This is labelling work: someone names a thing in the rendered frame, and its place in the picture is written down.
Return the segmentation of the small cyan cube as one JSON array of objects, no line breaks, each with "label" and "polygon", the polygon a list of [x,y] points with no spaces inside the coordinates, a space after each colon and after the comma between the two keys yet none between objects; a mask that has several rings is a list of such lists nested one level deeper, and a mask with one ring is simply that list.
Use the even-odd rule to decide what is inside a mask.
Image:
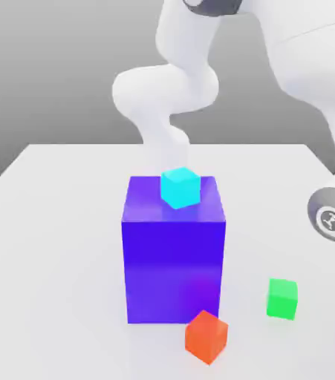
[{"label": "small cyan cube", "polygon": [[186,167],[165,171],[160,177],[160,196],[173,209],[201,201],[201,177]]}]

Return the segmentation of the small orange cube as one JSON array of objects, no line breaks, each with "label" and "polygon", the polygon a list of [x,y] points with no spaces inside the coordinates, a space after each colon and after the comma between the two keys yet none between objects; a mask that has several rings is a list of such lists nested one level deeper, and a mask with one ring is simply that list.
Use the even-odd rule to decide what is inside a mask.
[{"label": "small orange cube", "polygon": [[228,329],[227,323],[202,310],[186,326],[185,349],[211,365],[227,345]]}]

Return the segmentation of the small green cube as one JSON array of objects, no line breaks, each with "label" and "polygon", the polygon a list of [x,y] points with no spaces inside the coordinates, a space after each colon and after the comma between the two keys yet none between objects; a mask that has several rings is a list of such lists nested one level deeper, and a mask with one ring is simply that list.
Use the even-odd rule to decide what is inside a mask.
[{"label": "small green cube", "polygon": [[267,294],[267,315],[293,321],[298,304],[298,286],[295,281],[271,278]]}]

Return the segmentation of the large blue box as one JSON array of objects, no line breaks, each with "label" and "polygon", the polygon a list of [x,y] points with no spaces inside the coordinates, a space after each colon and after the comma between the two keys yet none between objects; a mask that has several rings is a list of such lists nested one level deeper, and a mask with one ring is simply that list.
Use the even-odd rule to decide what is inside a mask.
[{"label": "large blue box", "polygon": [[130,324],[187,324],[217,315],[226,218],[214,177],[202,177],[201,201],[173,209],[159,177],[131,177],[121,220]]}]

